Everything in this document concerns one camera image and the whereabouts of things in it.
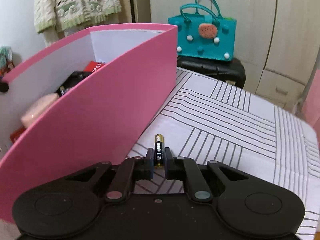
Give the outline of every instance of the tablecloth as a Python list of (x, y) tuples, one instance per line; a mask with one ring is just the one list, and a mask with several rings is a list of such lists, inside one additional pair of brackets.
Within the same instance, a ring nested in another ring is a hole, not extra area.
[[(158, 133), (175, 156), (198, 164), (217, 160), (294, 192), (306, 210), (297, 236), (313, 239), (320, 159), (316, 134), (307, 123), (245, 90), (177, 68), (175, 89), (127, 157), (145, 156)], [(135, 187), (135, 193), (145, 194), (182, 191), (182, 182), (165, 180), (162, 170)]]

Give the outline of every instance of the white pom-pom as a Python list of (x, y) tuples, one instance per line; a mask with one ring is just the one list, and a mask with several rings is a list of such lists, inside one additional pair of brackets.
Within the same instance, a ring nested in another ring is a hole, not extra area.
[(230, 54), (226, 52), (226, 53), (224, 54), (224, 58), (228, 60), (228, 59), (230, 58)]
[(219, 39), (218, 37), (215, 37), (215, 38), (213, 39), (213, 42), (214, 42), (215, 44), (218, 44), (218, 43), (220, 42), (220, 39)]

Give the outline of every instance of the clothing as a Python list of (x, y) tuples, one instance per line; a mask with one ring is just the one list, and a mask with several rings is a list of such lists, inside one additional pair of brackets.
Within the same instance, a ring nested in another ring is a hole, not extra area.
[(97, 25), (121, 11), (119, 0), (35, 0), (37, 33), (54, 28), (62, 32), (77, 25)]

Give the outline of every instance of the sweater sleeve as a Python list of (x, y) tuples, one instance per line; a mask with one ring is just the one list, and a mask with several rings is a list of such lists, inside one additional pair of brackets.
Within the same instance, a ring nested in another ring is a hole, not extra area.
[(37, 33), (56, 26), (53, 0), (35, 0), (34, 24)]

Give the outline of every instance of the white wall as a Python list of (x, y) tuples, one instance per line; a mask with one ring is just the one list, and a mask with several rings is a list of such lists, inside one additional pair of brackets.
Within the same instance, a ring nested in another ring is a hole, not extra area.
[(45, 47), (33, 25), (34, 0), (0, 0), (0, 46), (11, 46), (15, 65)]

